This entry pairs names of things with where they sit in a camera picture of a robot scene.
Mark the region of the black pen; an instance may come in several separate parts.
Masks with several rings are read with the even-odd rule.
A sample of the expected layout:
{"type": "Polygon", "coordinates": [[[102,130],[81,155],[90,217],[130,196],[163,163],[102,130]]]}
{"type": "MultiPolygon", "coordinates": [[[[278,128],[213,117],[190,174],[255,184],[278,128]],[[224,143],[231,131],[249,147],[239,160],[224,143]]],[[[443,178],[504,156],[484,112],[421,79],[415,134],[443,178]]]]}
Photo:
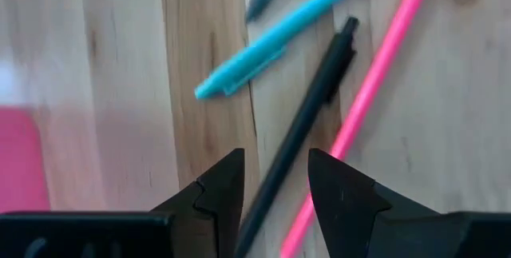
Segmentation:
{"type": "Polygon", "coordinates": [[[257,191],[244,222],[241,224],[234,258],[244,258],[248,254],[256,234],[321,108],[325,104],[330,104],[338,91],[339,84],[356,55],[352,43],[358,24],[359,20],[350,16],[343,28],[332,38],[309,85],[307,94],[257,191]]]}

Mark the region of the pink plastic bin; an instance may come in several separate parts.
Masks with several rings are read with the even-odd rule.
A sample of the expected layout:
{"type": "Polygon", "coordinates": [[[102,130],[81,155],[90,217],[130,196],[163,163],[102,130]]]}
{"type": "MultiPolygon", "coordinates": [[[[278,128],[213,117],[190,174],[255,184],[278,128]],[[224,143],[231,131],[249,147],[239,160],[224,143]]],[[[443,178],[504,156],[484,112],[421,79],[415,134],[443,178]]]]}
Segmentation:
{"type": "Polygon", "coordinates": [[[38,127],[27,110],[0,106],[0,213],[49,209],[38,127]]]}

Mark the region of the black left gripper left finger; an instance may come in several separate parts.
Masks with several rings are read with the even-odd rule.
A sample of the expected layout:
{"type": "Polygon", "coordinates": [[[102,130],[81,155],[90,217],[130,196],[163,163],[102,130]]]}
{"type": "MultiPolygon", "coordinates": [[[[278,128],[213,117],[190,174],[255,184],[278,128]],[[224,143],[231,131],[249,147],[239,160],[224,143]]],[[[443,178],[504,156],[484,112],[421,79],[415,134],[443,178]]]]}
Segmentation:
{"type": "Polygon", "coordinates": [[[244,150],[147,212],[8,212],[0,258],[233,258],[244,150]]]}

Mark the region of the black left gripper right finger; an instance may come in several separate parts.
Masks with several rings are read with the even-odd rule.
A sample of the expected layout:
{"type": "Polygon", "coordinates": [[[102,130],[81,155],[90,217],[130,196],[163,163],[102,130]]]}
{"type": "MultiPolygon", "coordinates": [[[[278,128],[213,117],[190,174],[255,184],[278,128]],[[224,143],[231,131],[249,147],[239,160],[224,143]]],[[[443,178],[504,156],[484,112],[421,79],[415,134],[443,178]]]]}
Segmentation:
{"type": "Polygon", "coordinates": [[[511,213],[435,212],[320,149],[308,177],[330,258],[511,258],[511,213]]]}

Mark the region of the pink pen with orange cap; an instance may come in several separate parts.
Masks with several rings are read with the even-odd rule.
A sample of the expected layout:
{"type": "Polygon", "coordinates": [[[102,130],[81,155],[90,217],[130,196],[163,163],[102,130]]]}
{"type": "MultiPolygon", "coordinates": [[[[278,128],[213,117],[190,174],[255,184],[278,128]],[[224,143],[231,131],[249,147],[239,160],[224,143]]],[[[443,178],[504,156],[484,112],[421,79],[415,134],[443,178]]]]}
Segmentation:
{"type": "MultiPolygon", "coordinates": [[[[421,3],[422,0],[401,0],[382,44],[370,64],[369,71],[331,147],[330,155],[334,158],[342,160],[350,149],[421,3]]],[[[295,256],[311,225],[313,212],[311,194],[307,194],[282,243],[279,258],[295,256]]]]}

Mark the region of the cyan pen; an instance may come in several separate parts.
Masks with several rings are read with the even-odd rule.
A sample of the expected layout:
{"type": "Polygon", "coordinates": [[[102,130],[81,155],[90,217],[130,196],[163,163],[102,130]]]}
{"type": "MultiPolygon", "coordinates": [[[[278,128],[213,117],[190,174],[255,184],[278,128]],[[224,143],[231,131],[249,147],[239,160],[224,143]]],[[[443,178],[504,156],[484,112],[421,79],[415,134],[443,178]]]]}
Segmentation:
{"type": "Polygon", "coordinates": [[[288,42],[339,0],[308,0],[258,40],[220,64],[195,90],[195,98],[229,96],[282,56],[288,42]]]}

